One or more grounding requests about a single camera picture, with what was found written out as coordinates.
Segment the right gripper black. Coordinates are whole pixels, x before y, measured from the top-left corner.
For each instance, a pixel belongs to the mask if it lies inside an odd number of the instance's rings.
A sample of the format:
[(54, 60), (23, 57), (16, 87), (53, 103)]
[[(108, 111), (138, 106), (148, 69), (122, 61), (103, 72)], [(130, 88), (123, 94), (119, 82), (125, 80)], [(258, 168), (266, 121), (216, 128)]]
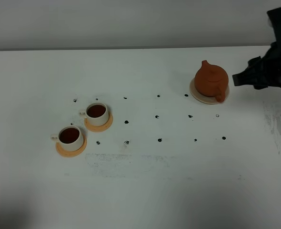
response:
[(267, 11), (269, 22), (273, 28), (275, 42), (266, 54), (252, 67), (252, 70), (234, 74), (235, 86), (252, 85), (256, 89), (269, 86), (281, 87), (281, 7)]

